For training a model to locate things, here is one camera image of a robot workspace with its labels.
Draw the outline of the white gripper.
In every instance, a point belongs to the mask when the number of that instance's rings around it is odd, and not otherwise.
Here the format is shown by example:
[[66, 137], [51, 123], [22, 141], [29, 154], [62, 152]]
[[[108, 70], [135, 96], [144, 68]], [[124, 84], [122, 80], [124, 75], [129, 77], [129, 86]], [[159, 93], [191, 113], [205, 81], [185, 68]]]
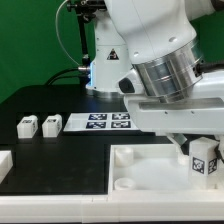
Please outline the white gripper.
[[118, 81], [118, 91], [141, 131], [167, 134], [183, 155], [188, 154], [183, 134], [221, 135], [215, 152], [224, 163], [224, 71], [203, 74], [188, 90], [188, 98], [170, 104], [148, 97], [134, 69]]

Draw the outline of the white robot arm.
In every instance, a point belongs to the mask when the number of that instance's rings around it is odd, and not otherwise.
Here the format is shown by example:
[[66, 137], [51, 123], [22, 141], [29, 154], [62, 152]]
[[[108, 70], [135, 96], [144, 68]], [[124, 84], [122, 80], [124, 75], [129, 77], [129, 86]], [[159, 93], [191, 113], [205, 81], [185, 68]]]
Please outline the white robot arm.
[[206, 63], [189, 15], [215, 0], [87, 0], [108, 14], [132, 68], [117, 81], [135, 125], [184, 145], [213, 135], [224, 162], [224, 63]]

